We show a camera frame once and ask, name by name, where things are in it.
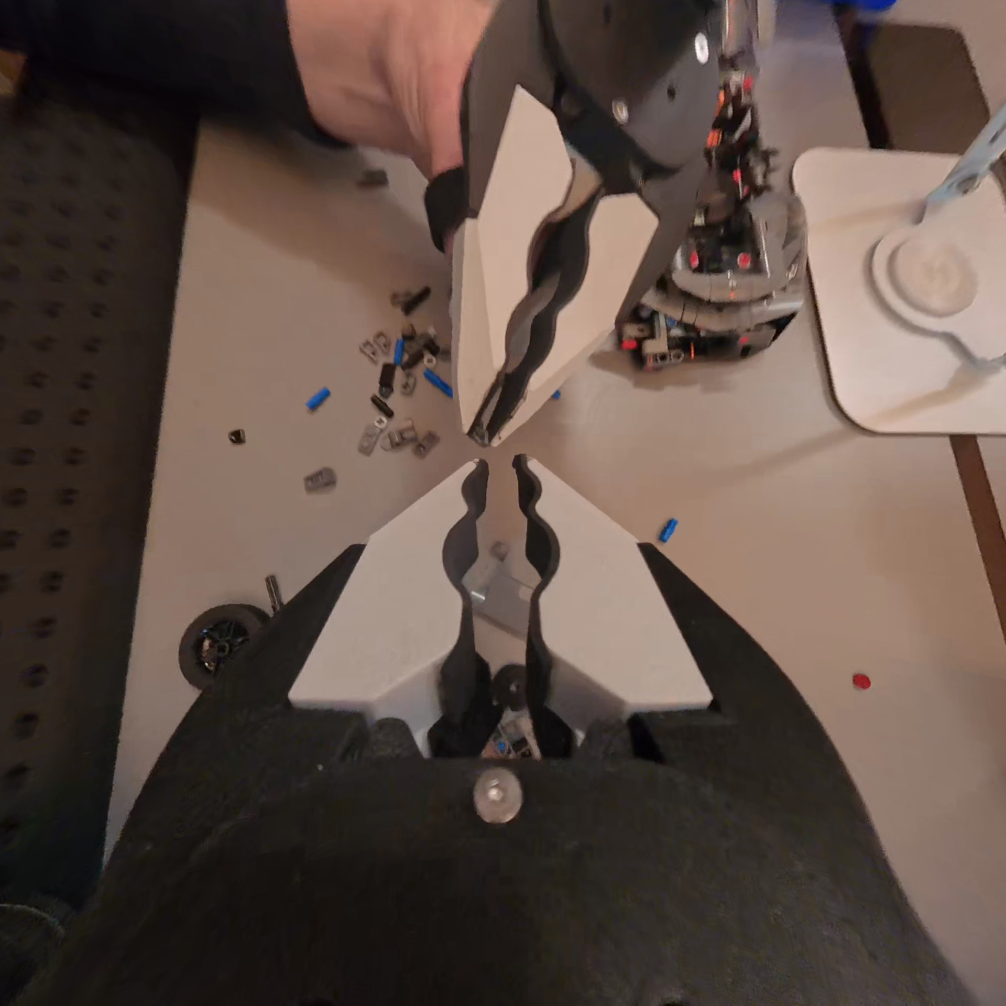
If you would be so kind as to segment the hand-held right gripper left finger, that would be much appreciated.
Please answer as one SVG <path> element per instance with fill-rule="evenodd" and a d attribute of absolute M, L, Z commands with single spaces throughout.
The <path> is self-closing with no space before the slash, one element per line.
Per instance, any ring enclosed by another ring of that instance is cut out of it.
<path fill-rule="evenodd" d="M 288 692 L 294 707 L 399 720 L 427 758 L 434 725 L 477 707 L 488 668 L 464 578 L 488 481 L 485 460 L 461 465 L 369 537 Z"/>

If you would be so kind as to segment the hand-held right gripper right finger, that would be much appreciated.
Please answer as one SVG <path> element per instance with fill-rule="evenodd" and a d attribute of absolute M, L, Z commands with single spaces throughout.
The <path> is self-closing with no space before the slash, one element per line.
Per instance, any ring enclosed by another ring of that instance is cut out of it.
<path fill-rule="evenodd" d="M 539 461 L 513 459 L 538 575 L 529 601 L 525 701 L 545 759 L 597 723 L 696 713 L 713 694 L 641 543 Z"/>

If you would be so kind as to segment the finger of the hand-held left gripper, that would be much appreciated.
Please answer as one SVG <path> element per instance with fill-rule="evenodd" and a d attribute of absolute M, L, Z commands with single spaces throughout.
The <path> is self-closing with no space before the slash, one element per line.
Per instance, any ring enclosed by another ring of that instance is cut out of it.
<path fill-rule="evenodd" d="M 517 85 L 481 207 L 455 236 L 453 388 L 466 434 L 493 409 L 517 310 L 534 294 L 532 253 L 570 194 L 574 169 L 554 113 Z"/>
<path fill-rule="evenodd" d="M 634 193 L 597 196 L 562 221 L 542 262 L 551 273 L 517 310 L 517 345 L 482 420 L 484 445 L 529 421 L 609 335 L 658 222 Z"/>

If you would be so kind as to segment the grey lego tile assembly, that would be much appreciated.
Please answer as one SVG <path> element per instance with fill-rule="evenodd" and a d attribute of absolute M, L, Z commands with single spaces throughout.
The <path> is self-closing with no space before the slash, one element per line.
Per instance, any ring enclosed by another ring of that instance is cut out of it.
<path fill-rule="evenodd" d="M 476 615 L 514 637 L 525 637 L 531 601 L 541 582 L 525 554 L 523 537 L 494 540 L 480 549 L 464 584 Z"/>

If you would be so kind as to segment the person's left forearm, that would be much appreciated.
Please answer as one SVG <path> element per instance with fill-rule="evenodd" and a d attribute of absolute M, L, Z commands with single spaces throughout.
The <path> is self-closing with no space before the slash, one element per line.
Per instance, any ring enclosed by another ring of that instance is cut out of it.
<path fill-rule="evenodd" d="M 284 1 L 3 1 L 2 47 L 336 149 L 297 66 Z"/>

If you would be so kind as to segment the grey lego car model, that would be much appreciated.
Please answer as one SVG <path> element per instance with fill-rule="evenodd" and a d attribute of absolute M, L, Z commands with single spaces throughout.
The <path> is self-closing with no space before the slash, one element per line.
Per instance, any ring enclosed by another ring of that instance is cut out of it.
<path fill-rule="evenodd" d="M 773 187 L 778 152 L 761 137 L 756 85 L 764 2 L 722 2 L 720 92 L 711 169 L 685 239 L 620 318 L 618 343 L 649 373 L 743 360 L 768 349 L 803 307 L 806 216 Z"/>

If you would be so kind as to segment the black lego wheel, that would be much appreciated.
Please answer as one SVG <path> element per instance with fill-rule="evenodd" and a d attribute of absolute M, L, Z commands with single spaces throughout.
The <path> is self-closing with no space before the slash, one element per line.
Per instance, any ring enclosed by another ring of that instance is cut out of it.
<path fill-rule="evenodd" d="M 178 666 L 184 679 L 202 692 L 220 671 L 270 621 L 263 609 L 247 604 L 210 608 L 198 615 L 183 632 Z"/>

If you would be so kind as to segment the person's left hand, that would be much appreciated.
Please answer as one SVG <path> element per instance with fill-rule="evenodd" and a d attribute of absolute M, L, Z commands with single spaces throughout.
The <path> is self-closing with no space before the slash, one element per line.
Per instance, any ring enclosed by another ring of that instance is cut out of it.
<path fill-rule="evenodd" d="M 292 1 L 292 49 L 314 124 L 408 156 L 426 179 L 461 165 L 460 106 L 489 1 Z"/>

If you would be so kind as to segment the white adjustable stand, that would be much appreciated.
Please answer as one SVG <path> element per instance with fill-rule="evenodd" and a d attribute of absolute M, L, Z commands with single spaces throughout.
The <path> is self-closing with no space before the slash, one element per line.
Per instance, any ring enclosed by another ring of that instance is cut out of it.
<path fill-rule="evenodd" d="M 839 408 L 875 434 L 1005 433 L 1001 107 L 965 154 L 816 148 L 792 180 Z"/>

